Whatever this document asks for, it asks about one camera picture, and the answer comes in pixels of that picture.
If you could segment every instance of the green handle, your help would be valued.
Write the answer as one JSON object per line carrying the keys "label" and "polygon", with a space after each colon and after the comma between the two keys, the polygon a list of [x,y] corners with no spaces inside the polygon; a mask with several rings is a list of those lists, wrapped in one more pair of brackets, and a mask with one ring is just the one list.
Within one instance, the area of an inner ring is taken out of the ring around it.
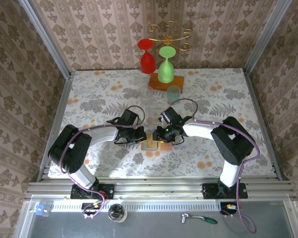
{"label": "green handle", "polygon": [[208,222],[208,223],[211,223],[211,224],[217,224],[217,220],[214,220],[213,218],[210,218],[210,217],[204,217],[204,221],[205,222]]}

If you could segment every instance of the floral tablecloth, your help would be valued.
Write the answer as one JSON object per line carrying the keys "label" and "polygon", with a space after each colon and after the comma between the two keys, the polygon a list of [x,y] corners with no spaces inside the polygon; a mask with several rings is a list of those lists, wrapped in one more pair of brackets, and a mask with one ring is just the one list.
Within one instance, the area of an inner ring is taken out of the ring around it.
{"label": "floral tablecloth", "polygon": [[[261,156],[250,162],[243,175],[274,176],[255,109],[241,69],[176,69],[175,75],[185,77],[182,98],[198,102],[196,119],[222,121],[233,116],[248,130],[260,148]],[[103,124],[122,114],[130,105],[142,106],[138,90],[148,85],[150,75],[140,70],[109,70],[76,72],[64,113],[61,130],[67,124],[88,127]],[[152,104],[145,108],[151,118],[144,123],[146,131],[153,131],[152,118],[167,108],[164,91],[154,91]],[[190,116],[195,106],[181,101],[174,109],[182,116]],[[142,117],[138,109],[132,109]],[[141,145],[115,145],[113,142],[89,148],[84,161],[89,170],[101,177],[128,176],[219,176],[224,159],[212,140],[186,138],[171,152],[142,151]],[[52,162],[49,177],[62,178]]]}

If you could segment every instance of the patterned wallpaper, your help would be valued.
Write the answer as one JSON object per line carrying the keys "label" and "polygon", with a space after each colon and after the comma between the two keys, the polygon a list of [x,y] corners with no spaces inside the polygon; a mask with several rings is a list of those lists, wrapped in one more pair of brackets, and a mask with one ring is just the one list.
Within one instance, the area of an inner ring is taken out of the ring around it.
{"label": "patterned wallpaper", "polygon": [[293,0],[252,72],[279,165],[298,197],[298,0]]}
{"label": "patterned wallpaper", "polygon": [[0,0],[0,237],[37,174],[64,78],[17,1]]}
{"label": "patterned wallpaper", "polygon": [[[139,68],[148,26],[193,29],[192,49],[171,59],[177,68],[244,67],[277,0],[33,0],[72,70]],[[159,65],[161,43],[151,50]]]}

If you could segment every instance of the clear glass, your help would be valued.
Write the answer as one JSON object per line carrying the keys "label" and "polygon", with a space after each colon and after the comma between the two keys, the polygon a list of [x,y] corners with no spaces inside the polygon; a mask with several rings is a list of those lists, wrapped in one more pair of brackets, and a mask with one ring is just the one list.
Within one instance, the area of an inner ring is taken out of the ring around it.
{"label": "clear glass", "polygon": [[141,104],[144,107],[150,105],[150,102],[153,98],[153,89],[149,86],[141,87],[138,91],[139,98],[141,100]]}
{"label": "clear glass", "polygon": [[172,85],[172,86],[168,87],[168,89],[167,89],[168,103],[173,103],[175,100],[179,99],[180,94],[181,94],[180,87],[178,87],[176,85]]}

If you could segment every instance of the green wine glass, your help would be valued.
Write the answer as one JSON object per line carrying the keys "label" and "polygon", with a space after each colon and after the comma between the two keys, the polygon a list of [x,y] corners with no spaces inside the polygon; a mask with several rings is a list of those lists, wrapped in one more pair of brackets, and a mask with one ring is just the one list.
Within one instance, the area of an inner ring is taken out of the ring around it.
{"label": "green wine glass", "polygon": [[175,48],[171,46],[164,46],[159,50],[159,54],[165,57],[165,61],[161,63],[158,72],[158,79],[162,83],[170,83],[174,78],[174,68],[168,59],[174,57],[175,53]]}

